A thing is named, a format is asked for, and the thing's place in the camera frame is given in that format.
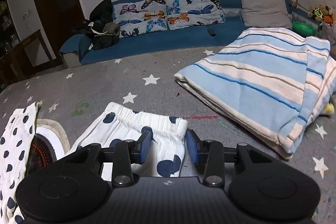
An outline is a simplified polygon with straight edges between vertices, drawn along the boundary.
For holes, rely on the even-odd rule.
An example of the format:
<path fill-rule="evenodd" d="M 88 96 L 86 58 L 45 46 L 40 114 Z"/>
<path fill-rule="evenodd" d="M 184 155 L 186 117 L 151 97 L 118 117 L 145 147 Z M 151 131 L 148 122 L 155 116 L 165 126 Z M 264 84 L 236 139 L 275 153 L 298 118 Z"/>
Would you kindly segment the white polka-dot shorts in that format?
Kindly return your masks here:
<path fill-rule="evenodd" d="M 138 141 L 146 134 L 139 164 L 132 171 L 139 176 L 178 177 L 185 156 L 188 121 L 183 118 L 131 110 L 111 102 L 75 141 L 68 153 L 98 143 L 113 148 L 120 141 Z"/>

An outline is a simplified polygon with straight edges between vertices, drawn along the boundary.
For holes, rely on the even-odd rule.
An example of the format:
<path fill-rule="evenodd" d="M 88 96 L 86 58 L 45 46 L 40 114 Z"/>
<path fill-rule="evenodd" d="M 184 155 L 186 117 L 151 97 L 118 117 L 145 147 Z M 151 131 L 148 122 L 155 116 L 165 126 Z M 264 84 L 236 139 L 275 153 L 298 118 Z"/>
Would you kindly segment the white navy polka-dot garment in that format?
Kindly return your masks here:
<path fill-rule="evenodd" d="M 15 109 L 1 136 L 1 223 L 19 223 L 15 191 L 25 178 L 39 104 Z"/>

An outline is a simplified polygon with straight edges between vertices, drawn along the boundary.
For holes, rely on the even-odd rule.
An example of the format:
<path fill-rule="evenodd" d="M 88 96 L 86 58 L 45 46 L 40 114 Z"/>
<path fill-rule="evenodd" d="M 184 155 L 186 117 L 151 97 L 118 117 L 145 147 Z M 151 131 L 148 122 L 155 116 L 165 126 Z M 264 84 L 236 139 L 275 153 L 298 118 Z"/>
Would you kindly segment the grey star-patterned table cover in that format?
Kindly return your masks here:
<path fill-rule="evenodd" d="M 214 139 L 226 147 L 245 142 L 277 157 L 242 126 L 218 115 L 175 82 L 180 69 L 218 51 L 219 47 L 163 51 L 123 57 L 119 63 L 108 60 L 39 73 L 1 93 L 1 127 L 15 109 L 40 101 L 38 116 L 59 122 L 74 143 L 109 102 L 123 104 L 124 97 L 132 94 L 127 108 L 185 118 L 201 139 Z"/>

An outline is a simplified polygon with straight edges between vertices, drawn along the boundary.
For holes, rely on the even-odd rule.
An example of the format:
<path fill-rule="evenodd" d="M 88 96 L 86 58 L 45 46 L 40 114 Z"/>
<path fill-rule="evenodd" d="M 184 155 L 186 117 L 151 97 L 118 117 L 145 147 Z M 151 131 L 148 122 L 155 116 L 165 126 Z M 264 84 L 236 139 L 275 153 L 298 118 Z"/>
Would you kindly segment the blue white striped folded blanket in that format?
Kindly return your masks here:
<path fill-rule="evenodd" d="M 248 28 L 175 80 L 290 159 L 335 92 L 335 60 L 325 39 L 282 27 Z"/>

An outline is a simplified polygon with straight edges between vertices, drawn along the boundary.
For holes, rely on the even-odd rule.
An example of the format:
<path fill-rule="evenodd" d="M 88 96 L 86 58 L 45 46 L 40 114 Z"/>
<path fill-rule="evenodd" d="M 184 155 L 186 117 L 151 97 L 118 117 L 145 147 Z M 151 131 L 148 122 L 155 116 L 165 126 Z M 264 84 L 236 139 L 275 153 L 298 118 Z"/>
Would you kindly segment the blue sofa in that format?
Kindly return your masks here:
<path fill-rule="evenodd" d="M 144 53 L 193 47 L 227 46 L 243 30 L 247 29 L 247 26 L 244 25 L 242 19 L 241 0 L 219 1 L 225 13 L 225 23 L 214 26 L 192 26 L 179 30 L 158 31 L 131 38 L 121 38 L 116 45 L 97 51 L 89 50 L 91 40 L 86 35 L 76 34 L 62 45 L 59 54 L 68 67 L 76 67 Z M 213 29 L 216 35 L 210 36 L 208 28 Z"/>

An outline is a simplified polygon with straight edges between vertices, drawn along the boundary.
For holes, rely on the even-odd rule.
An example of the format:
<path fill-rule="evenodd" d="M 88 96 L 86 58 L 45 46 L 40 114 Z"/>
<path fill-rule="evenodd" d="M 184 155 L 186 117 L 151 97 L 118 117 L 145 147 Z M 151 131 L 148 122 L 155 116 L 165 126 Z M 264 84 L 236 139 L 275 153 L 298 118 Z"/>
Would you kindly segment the black remote control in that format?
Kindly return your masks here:
<path fill-rule="evenodd" d="M 208 31 L 210 36 L 215 36 L 216 35 L 216 33 L 213 29 L 208 28 L 207 31 Z"/>

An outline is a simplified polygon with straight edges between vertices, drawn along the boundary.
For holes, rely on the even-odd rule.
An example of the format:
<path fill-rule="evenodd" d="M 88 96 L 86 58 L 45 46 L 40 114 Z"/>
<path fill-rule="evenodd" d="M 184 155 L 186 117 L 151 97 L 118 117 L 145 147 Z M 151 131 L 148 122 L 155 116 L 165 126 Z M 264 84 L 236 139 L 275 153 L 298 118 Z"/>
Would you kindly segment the black bag on sofa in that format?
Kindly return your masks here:
<path fill-rule="evenodd" d="M 91 40 L 89 50 L 103 50 L 116 45 L 120 39 L 120 26 L 114 17 L 112 0 L 101 1 L 89 19 L 83 21 L 80 32 Z"/>

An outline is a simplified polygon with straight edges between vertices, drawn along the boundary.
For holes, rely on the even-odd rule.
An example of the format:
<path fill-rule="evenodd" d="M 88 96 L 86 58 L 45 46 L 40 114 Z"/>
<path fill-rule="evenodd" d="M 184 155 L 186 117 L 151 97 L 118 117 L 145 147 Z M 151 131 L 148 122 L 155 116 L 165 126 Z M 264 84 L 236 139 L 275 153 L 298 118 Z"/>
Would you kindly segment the butterfly-print cushion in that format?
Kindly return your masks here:
<path fill-rule="evenodd" d="M 219 0 L 143 0 L 113 7 L 120 38 L 225 23 Z"/>

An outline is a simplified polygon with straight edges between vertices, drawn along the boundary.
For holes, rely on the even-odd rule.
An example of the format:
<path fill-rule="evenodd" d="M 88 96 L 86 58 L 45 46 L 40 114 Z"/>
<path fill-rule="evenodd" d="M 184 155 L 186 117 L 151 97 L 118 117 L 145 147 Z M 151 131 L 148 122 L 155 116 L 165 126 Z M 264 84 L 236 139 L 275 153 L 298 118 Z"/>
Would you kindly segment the wooden side table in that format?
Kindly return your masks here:
<path fill-rule="evenodd" d="M 49 60 L 37 66 L 32 65 L 25 51 L 25 48 L 35 40 L 40 42 Z M 37 30 L 1 57 L 1 85 L 9 86 L 13 83 L 29 79 L 38 72 L 54 68 L 58 65 L 59 60 L 52 58 L 42 37 L 41 30 Z"/>

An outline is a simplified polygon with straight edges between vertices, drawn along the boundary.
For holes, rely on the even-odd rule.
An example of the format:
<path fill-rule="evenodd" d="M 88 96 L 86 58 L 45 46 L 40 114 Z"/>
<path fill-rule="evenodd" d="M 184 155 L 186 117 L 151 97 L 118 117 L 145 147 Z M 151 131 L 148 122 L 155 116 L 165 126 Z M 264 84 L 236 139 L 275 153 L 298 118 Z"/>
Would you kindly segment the grey pillow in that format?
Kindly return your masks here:
<path fill-rule="evenodd" d="M 291 29 L 285 0 L 241 0 L 241 16 L 248 27 Z"/>

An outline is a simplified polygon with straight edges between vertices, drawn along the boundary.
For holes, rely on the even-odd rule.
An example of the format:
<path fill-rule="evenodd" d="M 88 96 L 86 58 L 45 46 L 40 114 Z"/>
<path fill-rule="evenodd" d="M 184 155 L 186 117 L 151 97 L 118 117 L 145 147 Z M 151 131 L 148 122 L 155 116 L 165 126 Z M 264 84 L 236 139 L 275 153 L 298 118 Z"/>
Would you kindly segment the green plastic basin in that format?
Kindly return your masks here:
<path fill-rule="evenodd" d="M 302 22 L 296 22 L 293 21 L 292 22 L 292 30 L 299 34 L 302 37 L 308 37 L 308 36 L 315 36 L 316 35 L 316 31 L 314 29 L 314 27 L 306 24 L 306 23 L 302 23 Z"/>

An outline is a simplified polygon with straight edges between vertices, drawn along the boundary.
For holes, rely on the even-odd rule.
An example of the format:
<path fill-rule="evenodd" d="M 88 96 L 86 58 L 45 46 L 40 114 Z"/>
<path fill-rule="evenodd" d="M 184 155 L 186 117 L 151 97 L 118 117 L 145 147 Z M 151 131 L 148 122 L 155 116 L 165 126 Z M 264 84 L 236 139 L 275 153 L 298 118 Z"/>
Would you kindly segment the brown yellow plush toys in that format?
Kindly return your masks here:
<path fill-rule="evenodd" d="M 332 26 L 334 22 L 333 9 L 327 5 L 319 5 L 315 8 L 310 6 L 307 12 L 307 17 L 319 23 L 324 22 L 329 26 Z"/>

